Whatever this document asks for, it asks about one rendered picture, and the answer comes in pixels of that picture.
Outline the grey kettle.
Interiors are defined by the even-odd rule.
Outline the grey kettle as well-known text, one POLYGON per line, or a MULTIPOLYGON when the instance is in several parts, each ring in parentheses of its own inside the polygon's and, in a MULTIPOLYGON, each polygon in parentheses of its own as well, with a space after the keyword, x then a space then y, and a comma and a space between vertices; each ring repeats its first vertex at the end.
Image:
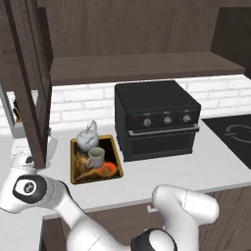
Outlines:
POLYGON ((76 146, 80 153, 87 153, 91 148, 97 147, 98 144, 97 123, 92 121, 86 130, 81 131, 76 136, 76 146))

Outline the black toaster oven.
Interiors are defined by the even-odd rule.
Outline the black toaster oven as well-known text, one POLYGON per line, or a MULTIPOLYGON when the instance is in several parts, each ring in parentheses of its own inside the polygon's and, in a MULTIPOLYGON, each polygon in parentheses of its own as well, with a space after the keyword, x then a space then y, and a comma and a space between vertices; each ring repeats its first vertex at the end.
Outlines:
POLYGON ((198 124, 201 105, 174 80, 115 85, 115 129, 126 162, 190 154, 198 131, 130 136, 129 130, 198 124), (191 121, 185 123, 184 115, 191 121), (166 125, 164 117, 172 122, 166 125), (150 126, 143 121, 151 120, 150 126))

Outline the black hob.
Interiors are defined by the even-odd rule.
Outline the black hob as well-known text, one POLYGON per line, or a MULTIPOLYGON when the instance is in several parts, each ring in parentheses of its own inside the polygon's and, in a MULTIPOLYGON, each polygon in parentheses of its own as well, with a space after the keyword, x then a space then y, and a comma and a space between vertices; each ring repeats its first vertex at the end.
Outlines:
POLYGON ((251 115, 203 119, 203 122, 251 170, 251 115))

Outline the dark wood cabinet door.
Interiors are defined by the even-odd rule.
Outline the dark wood cabinet door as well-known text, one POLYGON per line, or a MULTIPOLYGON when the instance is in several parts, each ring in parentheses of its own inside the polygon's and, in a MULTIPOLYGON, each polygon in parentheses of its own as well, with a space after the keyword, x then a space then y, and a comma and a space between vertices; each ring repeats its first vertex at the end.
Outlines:
POLYGON ((34 166, 43 169, 52 83, 37 0, 0 0, 0 86, 15 94, 34 166))
POLYGON ((211 51, 244 69, 251 79, 251 7, 221 7, 211 51))

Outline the painted tray with gold rim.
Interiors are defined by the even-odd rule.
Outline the painted tray with gold rim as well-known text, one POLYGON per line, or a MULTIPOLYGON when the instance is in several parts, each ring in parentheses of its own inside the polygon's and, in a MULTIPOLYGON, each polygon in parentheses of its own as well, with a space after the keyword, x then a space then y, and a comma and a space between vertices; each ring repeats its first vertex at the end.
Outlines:
POLYGON ((100 135, 99 145, 105 150, 105 163, 99 169, 86 166, 87 154, 80 154, 76 139, 71 140, 71 183, 81 184, 119 178, 124 175, 114 138, 111 134, 100 135))

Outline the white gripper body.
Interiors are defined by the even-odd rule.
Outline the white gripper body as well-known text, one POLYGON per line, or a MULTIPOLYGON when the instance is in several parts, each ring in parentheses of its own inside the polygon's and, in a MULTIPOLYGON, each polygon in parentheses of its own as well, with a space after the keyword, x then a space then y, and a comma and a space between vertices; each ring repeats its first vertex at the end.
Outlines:
POLYGON ((35 167, 32 156, 24 152, 17 153, 12 161, 11 168, 28 172, 34 171, 35 167))

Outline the dark wood base cabinets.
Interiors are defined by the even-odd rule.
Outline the dark wood base cabinets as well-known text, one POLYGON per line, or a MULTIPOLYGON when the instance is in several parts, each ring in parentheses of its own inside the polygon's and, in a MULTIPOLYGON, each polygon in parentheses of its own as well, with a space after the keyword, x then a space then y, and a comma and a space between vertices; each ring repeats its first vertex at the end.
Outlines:
MULTIPOLYGON (((218 219, 200 227, 200 251, 251 251, 251 185, 211 192, 220 205, 218 219)), ((159 212, 148 213, 148 204, 88 213, 122 244, 150 227, 162 227, 159 212)), ((44 220, 40 251, 67 251, 70 228, 60 218, 44 220)))

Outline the pale green mug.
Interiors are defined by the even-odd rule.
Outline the pale green mug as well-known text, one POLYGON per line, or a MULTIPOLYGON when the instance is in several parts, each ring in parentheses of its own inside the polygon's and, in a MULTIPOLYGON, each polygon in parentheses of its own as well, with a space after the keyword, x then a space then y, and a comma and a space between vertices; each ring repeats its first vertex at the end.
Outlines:
POLYGON ((103 166, 105 159, 105 150, 101 147, 93 147, 88 151, 86 166, 90 169, 99 169, 103 166))

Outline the dark wood wall cabinet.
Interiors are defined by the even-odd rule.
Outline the dark wood wall cabinet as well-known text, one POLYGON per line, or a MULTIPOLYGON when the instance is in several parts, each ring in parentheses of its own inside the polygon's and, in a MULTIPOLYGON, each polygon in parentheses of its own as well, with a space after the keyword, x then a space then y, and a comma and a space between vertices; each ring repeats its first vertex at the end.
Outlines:
POLYGON ((37 0, 56 86, 243 74, 211 51, 221 7, 251 0, 37 0))

